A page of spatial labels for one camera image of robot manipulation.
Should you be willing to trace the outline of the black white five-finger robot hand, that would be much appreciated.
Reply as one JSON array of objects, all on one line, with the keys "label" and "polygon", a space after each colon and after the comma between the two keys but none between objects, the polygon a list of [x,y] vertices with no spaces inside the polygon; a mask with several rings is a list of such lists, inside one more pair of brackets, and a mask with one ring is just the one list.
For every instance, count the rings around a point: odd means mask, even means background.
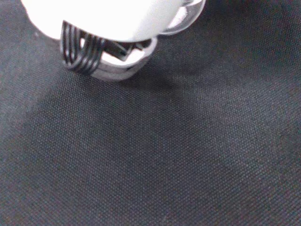
[{"label": "black white five-finger robot hand", "polygon": [[124,81],[146,65],[180,0],[24,0],[29,20],[57,41],[64,67]]}]

